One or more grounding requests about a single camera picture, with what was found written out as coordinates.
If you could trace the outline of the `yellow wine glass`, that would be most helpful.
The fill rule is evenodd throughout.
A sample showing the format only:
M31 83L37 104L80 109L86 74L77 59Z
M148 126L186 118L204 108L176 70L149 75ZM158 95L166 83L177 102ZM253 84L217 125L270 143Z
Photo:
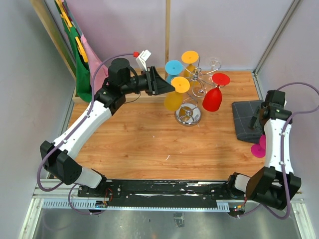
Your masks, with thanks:
M193 72L193 70L195 69L195 65L194 63L199 59L199 55L196 51L193 50L188 50L185 51L182 56L181 56L181 60L183 63L187 64L183 76L184 77L189 77L190 73Z
M183 102L183 94L190 88L190 82L187 78L178 76L172 79L171 85L175 90L167 94L164 106L169 111L177 111Z

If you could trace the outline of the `magenta plastic wine glass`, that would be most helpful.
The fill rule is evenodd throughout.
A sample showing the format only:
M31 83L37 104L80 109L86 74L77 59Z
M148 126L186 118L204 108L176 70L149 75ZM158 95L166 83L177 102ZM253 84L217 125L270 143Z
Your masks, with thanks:
M259 143L251 147L251 153L257 158L263 158L266 155L266 136L262 135Z

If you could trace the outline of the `clear wine glass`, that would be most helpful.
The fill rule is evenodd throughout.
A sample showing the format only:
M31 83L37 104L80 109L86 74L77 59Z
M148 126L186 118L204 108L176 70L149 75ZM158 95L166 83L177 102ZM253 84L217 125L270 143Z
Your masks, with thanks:
M210 57L209 58L209 66L210 70L207 73L207 80L208 82L212 82L212 76L215 72L217 72L221 68L221 60L217 57Z

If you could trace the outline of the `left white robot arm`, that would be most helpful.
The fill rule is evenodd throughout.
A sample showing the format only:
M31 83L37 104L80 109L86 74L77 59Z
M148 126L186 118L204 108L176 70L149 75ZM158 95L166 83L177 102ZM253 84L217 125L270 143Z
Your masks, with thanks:
M107 78L93 94L84 113L60 137L53 142L42 143L42 161L38 171L45 169L61 184L87 186L94 196L103 196L107 191L103 176L93 169L82 167L75 158L96 129L126 102L126 95L142 91L156 96L173 92L175 88L158 74L155 66L146 67L138 75L123 56L113 59Z

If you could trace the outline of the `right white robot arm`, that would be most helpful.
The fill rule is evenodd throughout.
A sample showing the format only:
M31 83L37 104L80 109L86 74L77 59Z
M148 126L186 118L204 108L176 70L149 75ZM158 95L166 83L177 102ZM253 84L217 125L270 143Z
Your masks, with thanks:
M290 160L292 112L285 109L285 92L269 90L258 112L266 137L265 165L252 177L240 173L229 176L226 194L231 199L248 200L283 210L301 187Z

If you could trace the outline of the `red plastic wine glass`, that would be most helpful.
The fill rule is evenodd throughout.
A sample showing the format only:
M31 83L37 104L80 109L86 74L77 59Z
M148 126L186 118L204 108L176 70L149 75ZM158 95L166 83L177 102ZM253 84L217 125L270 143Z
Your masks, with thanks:
M224 73L215 73L212 75L211 79L215 88L206 93L202 106L209 112L216 112L219 110L223 99L220 88L230 83L230 77Z

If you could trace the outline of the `blue plastic wine glass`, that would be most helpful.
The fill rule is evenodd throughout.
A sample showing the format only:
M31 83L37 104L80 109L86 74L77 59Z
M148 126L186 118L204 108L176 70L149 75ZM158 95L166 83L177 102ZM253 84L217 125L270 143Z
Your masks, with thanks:
M170 60L165 65L165 71L167 73L166 81L171 83L172 79L183 71L183 65L178 60Z

